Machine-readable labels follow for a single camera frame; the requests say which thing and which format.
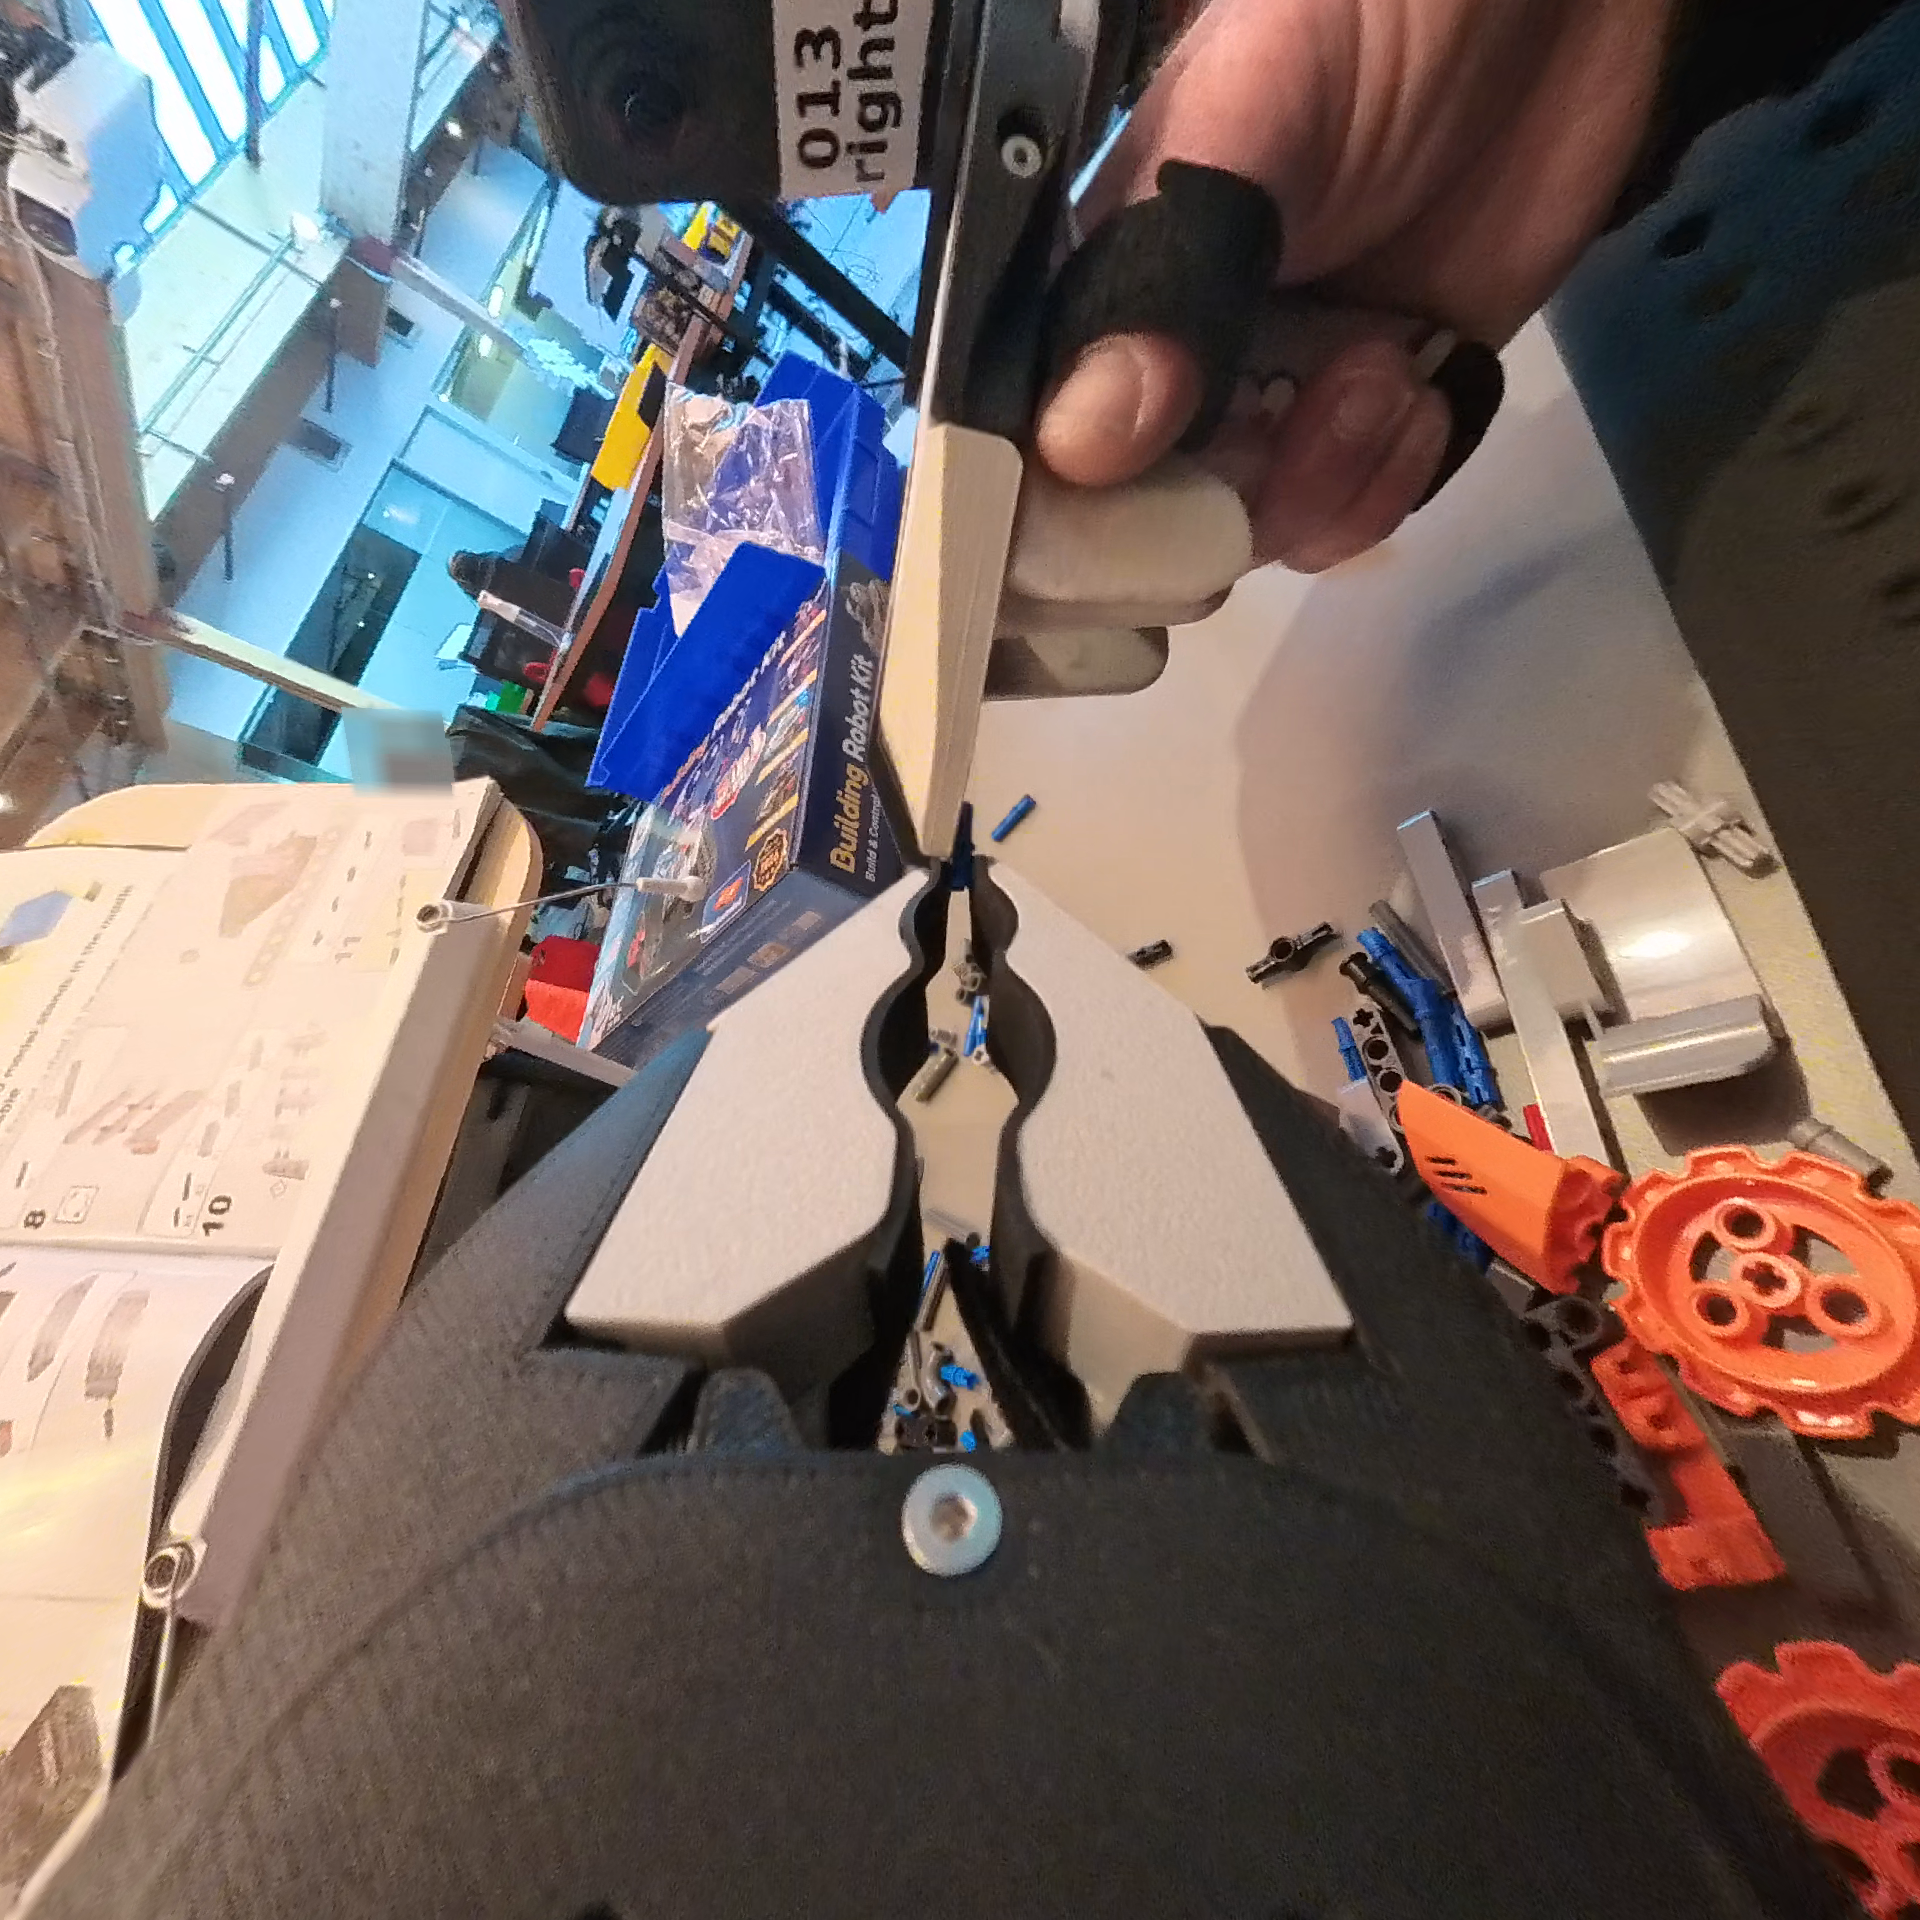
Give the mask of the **black perforated edge pad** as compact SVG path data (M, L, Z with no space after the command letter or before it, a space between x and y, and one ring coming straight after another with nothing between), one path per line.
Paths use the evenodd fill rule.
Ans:
M1678 5L1547 320L1917 1137L1918 5Z

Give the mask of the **grey long flat bar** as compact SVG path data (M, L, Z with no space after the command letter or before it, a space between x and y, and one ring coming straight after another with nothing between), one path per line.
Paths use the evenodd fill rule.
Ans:
M1417 812L1399 824L1398 837L1413 894L1426 916L1462 1013L1481 1036L1509 1030L1511 1018L1498 962L1462 879L1442 820L1434 809Z
M1605 1109L1593 1094L1568 1021L1554 1007L1545 972L1530 956L1521 878L1513 870L1488 872L1474 881L1472 898L1533 1082L1533 1103L1542 1109L1553 1152L1619 1167Z

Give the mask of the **person's right hand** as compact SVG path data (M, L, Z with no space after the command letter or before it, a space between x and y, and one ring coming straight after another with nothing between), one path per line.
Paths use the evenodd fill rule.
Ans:
M1263 184L1281 276L1505 348L1597 238L1641 149L1667 1L1222 1L1173 46L1079 200L1090 233L1166 159ZM1226 426L1256 557L1325 572L1424 500L1450 401L1361 343Z

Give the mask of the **grey curved panel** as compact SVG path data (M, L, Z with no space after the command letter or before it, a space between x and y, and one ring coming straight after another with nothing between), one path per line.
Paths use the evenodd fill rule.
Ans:
M1590 1037L1605 1096L1726 1082L1781 1047L1769 997L1691 846L1674 830L1542 878L1521 944Z

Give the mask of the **orange gear wheel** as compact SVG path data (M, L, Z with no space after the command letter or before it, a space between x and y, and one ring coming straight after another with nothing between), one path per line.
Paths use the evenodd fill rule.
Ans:
M1859 1903L1917 1914L1918 1665L1790 1641L1774 1665L1726 1665L1718 1694Z
M1698 1148L1601 1242L1627 1333L1690 1391L1817 1442L1918 1423L1918 1214L1802 1148Z

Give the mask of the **blue plastic bin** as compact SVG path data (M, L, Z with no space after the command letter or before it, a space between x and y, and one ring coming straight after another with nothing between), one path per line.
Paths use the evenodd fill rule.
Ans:
M589 774L606 792L659 797L839 559L880 581L895 574L905 472L887 447L880 401L793 352L776 361L758 401L782 398L806 400L813 413L825 561L743 543L687 634L675 632L661 569L656 604L632 625Z

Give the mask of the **clear plastic bag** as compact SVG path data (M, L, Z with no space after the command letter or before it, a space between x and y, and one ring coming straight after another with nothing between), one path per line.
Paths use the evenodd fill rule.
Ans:
M661 446L663 598L687 634L743 543L825 561L809 404L666 391Z

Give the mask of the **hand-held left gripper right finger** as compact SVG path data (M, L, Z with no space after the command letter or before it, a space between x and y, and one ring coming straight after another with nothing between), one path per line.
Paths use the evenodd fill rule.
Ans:
M977 868L992 1274L1075 1434L1139 1380L1329 1350L1353 1311L1202 1018L1008 864Z

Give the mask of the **instruction booklet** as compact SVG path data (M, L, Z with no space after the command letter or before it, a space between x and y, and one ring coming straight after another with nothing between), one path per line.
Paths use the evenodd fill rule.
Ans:
M3 1717L53 1821L127 1740L194 1378L315 1188L400 909L473 847L457 785L210 785L181 847L5 855Z

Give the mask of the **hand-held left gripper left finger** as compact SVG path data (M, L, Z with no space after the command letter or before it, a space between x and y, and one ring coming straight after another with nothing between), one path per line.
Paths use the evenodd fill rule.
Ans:
M922 1300L919 1153L947 870L909 870L699 1033L583 1274L571 1330L715 1373L758 1368L870 1445Z

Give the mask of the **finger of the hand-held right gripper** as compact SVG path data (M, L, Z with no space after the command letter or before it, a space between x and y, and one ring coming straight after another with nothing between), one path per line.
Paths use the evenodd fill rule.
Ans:
M880 745L923 857L950 857L977 748L1022 486L1016 444L923 423L905 478Z

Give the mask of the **white book stand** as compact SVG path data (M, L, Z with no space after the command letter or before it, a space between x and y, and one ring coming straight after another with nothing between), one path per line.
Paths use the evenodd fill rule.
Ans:
M422 926L417 902L400 909L399 962L374 1033L351 1050L315 1188L296 1202L247 1324L194 1378L197 1445L158 1521L158 1548L191 1550L176 1609L194 1626L237 1616L305 1454L384 1336L521 981L544 870L538 834L494 782L446 800L478 804L478 837L429 894L448 898L442 924Z

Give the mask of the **light grey axle connector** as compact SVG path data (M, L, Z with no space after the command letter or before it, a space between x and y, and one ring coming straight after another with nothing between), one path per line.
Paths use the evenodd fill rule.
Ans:
M1657 782L1649 789L1649 801L1695 852L1719 857L1747 878L1765 878L1779 868L1774 847L1763 841L1733 797L1698 796L1681 782Z

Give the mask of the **pile of small building pieces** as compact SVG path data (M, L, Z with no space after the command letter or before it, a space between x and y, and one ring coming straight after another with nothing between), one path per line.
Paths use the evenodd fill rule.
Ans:
M1518 1319L1568 1416L1609 1473L1627 1516L1639 1521L1664 1583L1678 1592L1704 1592L1783 1581L1787 1564L1742 1482L1659 1364L1634 1343L1590 1281L1599 1245L1576 1271L1574 1286L1539 1285L1464 1228L1413 1165L1398 1117L1398 1094L1406 1082L1431 1087L1518 1135L1506 1127L1494 1058L1477 1025L1453 991L1417 972L1377 927L1358 935L1341 972L1361 994L1335 1024L1351 1081L1370 1086L1383 1127L1426 1191L1429 1218L1496 1281ZM1530 1135L1518 1137L1550 1152Z

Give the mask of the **orange curved shell piece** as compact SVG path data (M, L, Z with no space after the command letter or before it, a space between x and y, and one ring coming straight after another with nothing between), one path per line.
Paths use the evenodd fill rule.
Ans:
M1574 1286L1625 1188L1622 1169L1558 1156L1413 1082L1398 1117L1426 1188L1464 1228L1539 1285Z

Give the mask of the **blue robot kit box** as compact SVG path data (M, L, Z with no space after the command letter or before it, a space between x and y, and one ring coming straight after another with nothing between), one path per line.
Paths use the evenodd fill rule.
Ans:
M581 1044L638 1066L721 1017L904 870L874 777L890 582L842 548L618 870Z

